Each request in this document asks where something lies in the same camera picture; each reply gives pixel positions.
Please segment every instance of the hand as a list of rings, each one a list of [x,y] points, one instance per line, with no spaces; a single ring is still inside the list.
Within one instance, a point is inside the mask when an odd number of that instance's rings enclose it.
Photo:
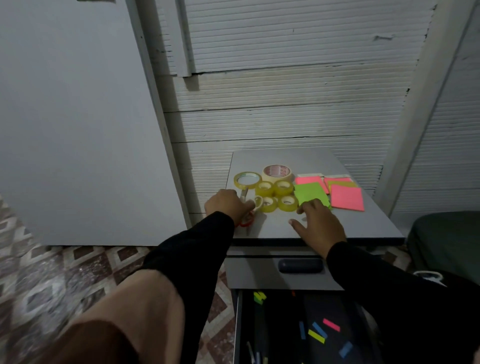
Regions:
[[[205,213],[207,216],[215,211],[223,212],[232,218],[235,226],[240,224],[243,217],[254,208],[254,201],[241,202],[235,190],[220,190],[205,202]]]
[[[294,219],[288,223],[303,241],[323,258],[327,258],[330,248],[335,243],[347,241],[342,224],[320,200],[314,199],[301,204],[297,214],[303,212],[307,215],[307,227]]]

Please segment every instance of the black long-sleeve shirt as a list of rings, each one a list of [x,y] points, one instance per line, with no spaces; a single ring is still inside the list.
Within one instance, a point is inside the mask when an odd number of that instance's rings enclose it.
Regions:
[[[145,258],[142,268],[165,274],[184,302],[182,363],[195,362],[233,231],[232,219],[216,212]],[[472,363],[480,344],[475,297],[410,275],[346,242],[332,247],[327,264],[335,281],[377,321],[388,362]]]

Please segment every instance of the tiled floor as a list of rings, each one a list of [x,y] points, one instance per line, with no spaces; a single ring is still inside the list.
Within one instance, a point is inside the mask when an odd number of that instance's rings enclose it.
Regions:
[[[146,247],[35,243],[0,197],[0,364],[29,363],[75,316],[140,266]],[[235,320],[224,268],[197,363],[231,363]]]

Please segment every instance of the white door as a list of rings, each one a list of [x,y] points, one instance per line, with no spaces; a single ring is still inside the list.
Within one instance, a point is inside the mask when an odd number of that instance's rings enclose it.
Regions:
[[[125,1],[2,2],[0,194],[41,243],[157,245],[186,228]]]

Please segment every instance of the drawer handle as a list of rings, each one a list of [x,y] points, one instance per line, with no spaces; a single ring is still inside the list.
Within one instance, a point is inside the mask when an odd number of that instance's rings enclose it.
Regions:
[[[307,259],[280,259],[278,270],[285,274],[315,274],[324,269],[324,262],[321,258]]]

